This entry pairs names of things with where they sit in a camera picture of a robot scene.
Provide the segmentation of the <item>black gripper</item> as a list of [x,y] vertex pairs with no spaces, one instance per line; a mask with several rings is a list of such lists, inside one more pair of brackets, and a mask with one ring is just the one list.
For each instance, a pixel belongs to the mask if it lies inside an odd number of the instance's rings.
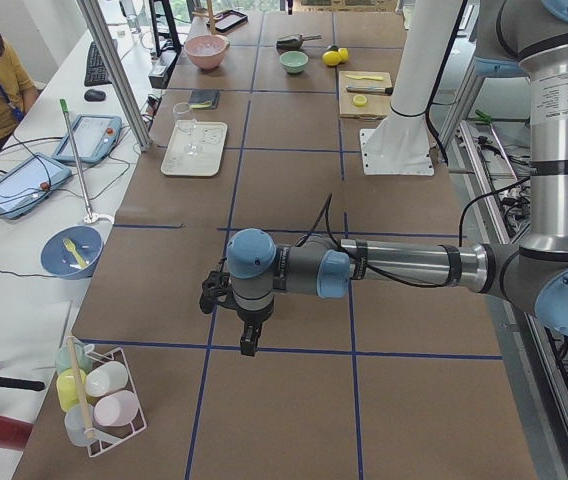
[[244,356],[255,356],[263,323],[274,310],[274,294],[269,292],[259,298],[248,298],[234,291],[234,300],[238,306],[237,314],[244,323],[240,352]]

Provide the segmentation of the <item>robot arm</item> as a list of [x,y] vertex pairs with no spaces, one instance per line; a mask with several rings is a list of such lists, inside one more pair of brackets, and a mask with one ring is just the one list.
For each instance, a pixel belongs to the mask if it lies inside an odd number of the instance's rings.
[[254,355],[279,292],[342,297],[351,280],[464,286],[502,298],[568,336],[568,1],[485,1],[477,59],[513,60],[531,81],[530,229],[516,245],[411,245],[307,236],[278,245],[245,229],[228,243],[225,306]]

